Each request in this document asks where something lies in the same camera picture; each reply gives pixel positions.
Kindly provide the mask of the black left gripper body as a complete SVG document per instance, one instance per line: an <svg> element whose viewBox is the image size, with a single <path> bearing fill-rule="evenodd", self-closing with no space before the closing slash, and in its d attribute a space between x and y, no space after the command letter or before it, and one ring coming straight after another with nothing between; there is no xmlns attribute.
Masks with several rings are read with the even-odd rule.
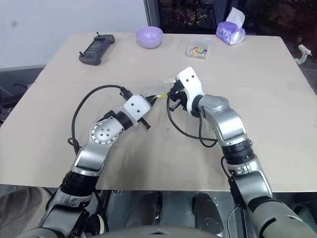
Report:
<svg viewBox="0 0 317 238"><path fill-rule="evenodd" d="M149 110L145 113L145 115L151 110L151 108L152 108L152 106L153 106L153 96L152 95L150 95L150 96L143 96L142 95L142 98L145 100L145 102L149 105ZM146 122L146 120L143 118L143 117L141 117L139 120L138 120L138 122L141 122L141 123L147 123Z"/></svg>

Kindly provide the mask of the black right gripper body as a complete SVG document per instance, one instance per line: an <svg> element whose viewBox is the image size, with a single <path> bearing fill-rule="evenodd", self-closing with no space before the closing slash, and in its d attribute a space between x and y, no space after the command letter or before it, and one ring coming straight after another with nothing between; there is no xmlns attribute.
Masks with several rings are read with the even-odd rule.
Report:
<svg viewBox="0 0 317 238"><path fill-rule="evenodd" d="M172 98L179 98L180 99L180 105L183 107L183 110L188 111L187 103L188 103L188 97L184 91L184 86L179 80L179 88L178 92L176 94L172 94Z"/></svg>

